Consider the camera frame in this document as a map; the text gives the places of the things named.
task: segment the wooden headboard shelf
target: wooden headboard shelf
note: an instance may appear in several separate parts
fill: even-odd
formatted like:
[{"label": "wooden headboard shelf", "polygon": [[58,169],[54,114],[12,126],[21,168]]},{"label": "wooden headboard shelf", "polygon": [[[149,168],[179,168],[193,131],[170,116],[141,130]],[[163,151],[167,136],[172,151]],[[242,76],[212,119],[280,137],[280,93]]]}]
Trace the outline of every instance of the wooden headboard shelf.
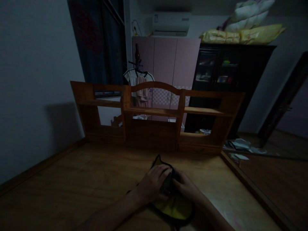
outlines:
[{"label": "wooden headboard shelf", "polygon": [[[244,93],[210,92],[176,89],[162,82],[146,82],[137,86],[118,86],[71,81],[75,101],[86,138],[93,142],[121,144],[149,149],[219,154],[244,99]],[[144,88],[162,88],[179,96],[177,110],[134,107],[132,92]],[[121,91],[120,102],[97,100],[94,90]],[[185,98],[221,98],[219,109],[186,107]],[[101,125],[98,106],[121,108],[123,127]],[[184,113],[216,116],[210,135],[183,133]],[[175,117],[176,122],[133,119],[133,114]]]}]

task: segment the person's left hand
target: person's left hand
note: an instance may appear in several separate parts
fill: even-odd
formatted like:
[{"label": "person's left hand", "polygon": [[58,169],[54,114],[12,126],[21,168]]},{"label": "person's left hand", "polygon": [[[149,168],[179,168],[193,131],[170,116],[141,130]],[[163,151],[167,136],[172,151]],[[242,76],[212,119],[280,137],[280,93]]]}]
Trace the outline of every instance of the person's left hand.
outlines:
[{"label": "person's left hand", "polygon": [[172,168],[168,165],[156,165],[146,173],[138,186],[132,190],[141,206],[147,205],[156,198],[168,200],[168,197],[160,192],[160,188],[171,172]]}]

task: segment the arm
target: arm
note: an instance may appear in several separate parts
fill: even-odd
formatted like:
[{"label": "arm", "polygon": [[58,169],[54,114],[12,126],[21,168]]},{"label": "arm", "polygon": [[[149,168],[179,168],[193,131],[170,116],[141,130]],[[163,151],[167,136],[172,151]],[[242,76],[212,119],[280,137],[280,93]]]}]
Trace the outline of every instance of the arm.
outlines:
[{"label": "arm", "polygon": [[160,193],[160,188],[171,171],[172,169],[166,165],[151,168],[136,188],[114,204],[94,213],[76,230],[111,231],[118,227],[129,215],[154,199],[167,200],[168,197]]},{"label": "arm", "polygon": [[215,230],[234,231],[231,225],[224,219],[209,199],[198,189],[198,187],[182,171],[176,170],[181,177],[181,182],[173,179],[174,185],[180,193],[195,203],[196,206],[204,213]]}]

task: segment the pink wardrobe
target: pink wardrobe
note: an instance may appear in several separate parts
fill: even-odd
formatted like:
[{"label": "pink wardrobe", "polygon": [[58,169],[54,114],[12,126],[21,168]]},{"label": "pink wardrobe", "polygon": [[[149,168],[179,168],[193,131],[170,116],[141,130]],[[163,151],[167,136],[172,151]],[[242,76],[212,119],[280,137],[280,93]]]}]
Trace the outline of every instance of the pink wardrobe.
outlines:
[{"label": "pink wardrobe", "polygon": [[[198,38],[133,37],[139,45],[144,70],[153,74],[155,81],[168,83],[178,89],[191,90],[200,47]],[[153,89],[152,107],[177,109],[179,97],[163,89]],[[152,120],[168,121],[168,117],[151,116]]]}]

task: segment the glass cabinet door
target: glass cabinet door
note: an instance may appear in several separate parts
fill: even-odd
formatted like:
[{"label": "glass cabinet door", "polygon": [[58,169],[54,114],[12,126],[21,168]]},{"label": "glass cabinet door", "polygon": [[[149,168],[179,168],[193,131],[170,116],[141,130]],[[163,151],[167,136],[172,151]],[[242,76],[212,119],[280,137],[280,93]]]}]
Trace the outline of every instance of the glass cabinet door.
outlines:
[{"label": "glass cabinet door", "polygon": [[197,66],[194,90],[209,90],[218,52],[202,52]]},{"label": "glass cabinet door", "polygon": [[214,81],[213,90],[215,91],[233,91],[237,80],[235,79],[239,63],[237,54],[225,52],[219,69],[218,77]]},{"label": "glass cabinet door", "polygon": [[[219,51],[200,51],[197,63],[196,78],[192,89],[209,91],[215,80],[215,69]],[[191,97],[189,106],[191,107],[210,107],[211,100],[208,98]]]}]

